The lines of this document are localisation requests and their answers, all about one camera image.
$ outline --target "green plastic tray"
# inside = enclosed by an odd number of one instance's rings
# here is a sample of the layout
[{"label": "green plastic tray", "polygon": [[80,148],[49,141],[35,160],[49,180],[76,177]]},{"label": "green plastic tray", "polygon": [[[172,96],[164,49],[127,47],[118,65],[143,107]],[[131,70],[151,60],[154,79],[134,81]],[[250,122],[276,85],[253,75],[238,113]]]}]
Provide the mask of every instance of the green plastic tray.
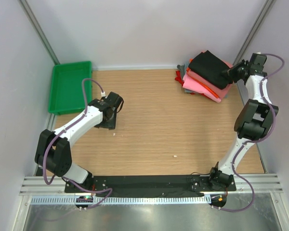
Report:
[{"label": "green plastic tray", "polygon": [[[53,67],[48,111],[55,115],[81,112],[85,108],[81,82],[92,77],[90,61],[60,64]],[[88,102],[92,100],[92,82],[85,82]]]}]

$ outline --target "white cable organizer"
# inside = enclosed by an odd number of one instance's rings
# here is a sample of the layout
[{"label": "white cable organizer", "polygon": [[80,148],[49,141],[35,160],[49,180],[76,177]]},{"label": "white cable organizer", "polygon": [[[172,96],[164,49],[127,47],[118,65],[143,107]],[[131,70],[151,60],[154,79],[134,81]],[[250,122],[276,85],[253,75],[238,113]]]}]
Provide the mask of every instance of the white cable organizer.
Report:
[{"label": "white cable organizer", "polygon": [[[91,205],[101,201],[102,197],[93,197],[92,202],[76,202],[79,195],[65,196],[33,196],[31,205]],[[118,198],[109,197],[101,205],[173,205],[173,204],[207,204],[211,203],[211,196],[206,194],[202,197],[185,198]]]}]

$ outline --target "black folded cloth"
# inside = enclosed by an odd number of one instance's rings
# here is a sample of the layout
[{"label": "black folded cloth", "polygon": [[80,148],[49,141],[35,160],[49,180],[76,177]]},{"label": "black folded cloth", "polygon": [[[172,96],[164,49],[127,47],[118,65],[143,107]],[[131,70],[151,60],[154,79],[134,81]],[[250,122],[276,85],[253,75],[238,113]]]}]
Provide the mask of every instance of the black folded cloth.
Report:
[{"label": "black folded cloth", "polygon": [[229,67],[210,51],[202,52],[197,55],[190,62],[188,67],[219,89],[224,89],[231,83],[221,76],[221,72],[228,70]]}]

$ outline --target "red cloth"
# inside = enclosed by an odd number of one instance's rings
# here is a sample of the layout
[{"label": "red cloth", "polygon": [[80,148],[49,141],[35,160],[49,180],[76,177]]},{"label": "red cloth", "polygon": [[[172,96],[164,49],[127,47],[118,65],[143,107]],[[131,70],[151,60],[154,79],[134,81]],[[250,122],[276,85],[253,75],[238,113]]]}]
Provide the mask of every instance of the red cloth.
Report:
[{"label": "red cloth", "polygon": [[[224,63],[227,64],[229,67],[232,67],[232,65],[230,63],[227,63],[227,62],[224,62]],[[230,88],[232,86],[232,84],[228,84],[226,88],[219,89],[218,87],[214,86],[213,84],[211,84],[210,82],[208,82],[207,80],[205,80],[203,77],[196,74],[192,70],[189,70],[187,72],[187,74],[188,74],[188,76],[190,76],[194,80],[199,81],[199,82],[203,83],[204,85],[206,85],[208,88],[210,88],[213,92],[215,92],[218,95],[218,97],[221,100],[226,96],[226,94],[228,93],[228,91],[230,90]]]}]

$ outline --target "metal plate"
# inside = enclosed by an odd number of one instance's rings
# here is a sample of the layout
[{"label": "metal plate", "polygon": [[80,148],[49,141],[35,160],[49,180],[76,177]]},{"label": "metal plate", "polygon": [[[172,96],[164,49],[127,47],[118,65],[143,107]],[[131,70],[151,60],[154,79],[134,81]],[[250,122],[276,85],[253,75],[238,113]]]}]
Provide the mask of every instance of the metal plate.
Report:
[{"label": "metal plate", "polygon": [[[250,200],[248,193],[229,194],[225,207],[239,209]],[[24,231],[282,231],[269,193],[257,194],[253,206],[238,213],[204,204],[107,205],[75,210],[55,222],[42,220],[71,210],[74,205],[31,205]]]}]

